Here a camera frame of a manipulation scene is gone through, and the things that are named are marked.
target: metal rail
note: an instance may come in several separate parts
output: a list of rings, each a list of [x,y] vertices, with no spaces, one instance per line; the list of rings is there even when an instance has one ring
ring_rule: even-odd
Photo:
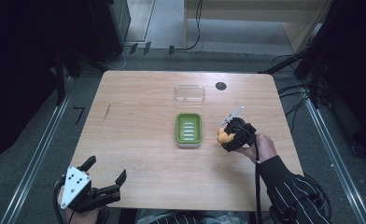
[[[343,186],[346,197],[352,206],[352,210],[355,213],[358,223],[366,223],[366,205],[351,175],[346,169],[343,159],[341,158],[340,153],[338,152],[338,149],[332,140],[331,134],[329,133],[329,130],[323,121],[320,111],[315,109],[314,105],[310,101],[306,101],[306,106],[317,127],[320,138],[326,147],[326,151],[329,154],[335,172],[340,179],[341,185]]]
[[[17,186],[14,192],[11,202],[5,212],[5,215],[3,216],[1,224],[4,223],[11,224],[16,222],[17,217],[23,206],[23,203],[25,202],[26,197],[29,193],[29,190],[31,189],[32,184],[35,181],[35,176],[37,175],[40,165],[49,148],[49,143],[51,142],[52,137],[54,136],[55,131],[58,128],[58,124],[66,109],[67,103],[70,98],[71,90],[73,89],[74,85],[75,80],[71,77],[68,78],[66,85],[67,86],[66,95],[61,104],[55,108],[54,113],[52,114],[52,117],[49,121],[49,124],[47,125],[46,130],[44,131],[40,139],[40,142],[37,145],[34,156],[29,162],[26,171],[23,174],[21,182]]]

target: clear plastic container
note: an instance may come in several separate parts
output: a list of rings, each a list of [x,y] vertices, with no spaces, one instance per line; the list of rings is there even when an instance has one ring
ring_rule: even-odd
[[[203,105],[205,88],[201,85],[177,85],[174,100],[183,105]]]

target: black wire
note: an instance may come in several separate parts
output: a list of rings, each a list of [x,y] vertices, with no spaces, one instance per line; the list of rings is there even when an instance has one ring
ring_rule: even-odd
[[[330,220],[331,219],[331,201],[329,200],[328,195],[326,194],[325,190],[323,190],[323,188],[320,186],[320,184],[317,183],[317,181],[312,176],[310,176],[310,175],[308,175],[306,173],[304,173],[304,176],[307,177],[308,179],[312,180],[317,185],[319,191],[322,193],[323,199],[326,200],[326,204],[329,207],[329,209],[328,209],[329,210],[329,213],[327,214],[327,216],[328,216],[328,220]]]
[[[61,189],[61,187],[62,187],[63,184],[64,184],[64,177],[55,186],[54,191],[52,193],[52,198],[53,198],[52,204],[53,204],[53,207],[54,207],[54,212],[55,212],[55,215],[56,215],[56,217],[58,219],[58,222],[60,224],[63,224],[63,220],[62,220],[61,213],[60,213],[59,207],[58,207],[58,194],[59,194],[59,191],[60,191],[60,189]]]
[[[284,98],[286,96],[290,96],[290,95],[294,95],[294,94],[308,94],[308,91],[295,91],[295,92],[291,92],[291,93],[286,93],[285,95],[281,95],[279,96],[279,98]]]
[[[261,221],[261,204],[260,204],[260,156],[259,156],[259,147],[257,144],[257,139],[256,136],[253,136],[252,133],[248,132],[247,130],[245,130],[242,127],[236,127],[240,130],[245,131],[246,133],[248,133],[250,135],[250,138],[253,140],[253,145],[255,146],[255,151],[256,151],[256,165],[255,165],[255,184],[256,184],[256,209],[258,212],[258,223],[262,223]]]
[[[75,214],[75,210],[76,210],[76,209],[74,209],[74,210],[72,211],[72,215],[70,215],[69,221],[68,221],[67,223],[70,223],[70,222],[72,221],[73,215]]]
[[[189,50],[189,49],[193,49],[195,46],[197,46],[197,44],[198,44],[198,42],[200,41],[200,38],[201,38],[200,21],[201,21],[202,11],[203,11],[203,0],[199,0],[198,1],[198,6],[197,6],[197,11],[195,13],[195,20],[196,20],[196,23],[197,23],[197,30],[198,30],[198,36],[197,36],[197,40],[195,41],[195,43],[189,48],[174,49],[174,50]]]
[[[290,133],[293,133],[293,129],[294,129],[294,120],[296,119],[297,111],[299,111],[299,107],[294,111],[293,120],[292,120],[292,122],[291,122]]]
[[[281,57],[287,57],[287,59],[288,58],[290,58],[291,56],[293,56],[294,54],[286,54],[286,55],[280,55],[280,56],[277,56],[277,57],[275,57],[275,58],[273,58],[273,60],[271,61],[271,66],[272,67],[274,67],[274,62],[275,62],[275,60],[276,59],[278,59],[278,58],[281,58]],[[295,67],[293,67],[293,66],[291,66],[291,64],[289,64],[289,67],[290,68],[292,68],[293,70],[296,70],[296,68]]]
[[[308,96],[303,97],[303,98],[301,99],[301,101],[300,101],[298,104],[296,104],[293,108],[291,108],[291,109],[290,109],[290,111],[289,111],[289,112],[287,112],[287,113],[285,114],[285,116],[288,116],[288,115],[289,115],[289,114],[291,114],[294,110],[296,110],[296,109],[298,109],[300,106],[302,106],[302,104],[303,104],[307,99],[308,99]]]
[[[284,91],[288,91],[288,90],[291,90],[291,89],[294,89],[294,88],[298,88],[298,87],[309,87],[309,85],[308,84],[301,84],[301,85],[288,86],[288,87],[285,87],[285,88],[282,88],[282,89],[278,90],[278,94],[280,94]]]

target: robotic hand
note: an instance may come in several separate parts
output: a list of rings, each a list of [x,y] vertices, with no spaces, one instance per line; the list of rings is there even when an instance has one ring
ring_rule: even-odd
[[[244,144],[250,146],[254,143],[256,129],[243,119],[232,118],[226,128],[218,129],[218,142],[227,151],[235,151]]]
[[[57,207],[57,197],[60,188],[64,185],[61,208],[69,207],[74,212],[89,212],[97,207],[102,207],[97,223],[106,223],[109,216],[107,204],[120,200],[120,187],[127,178],[124,170],[116,179],[115,185],[97,189],[92,188],[91,178],[83,172],[87,172],[96,162],[94,156],[89,157],[81,166],[75,168],[69,166],[66,175],[54,189],[54,210],[60,223],[61,214]]]

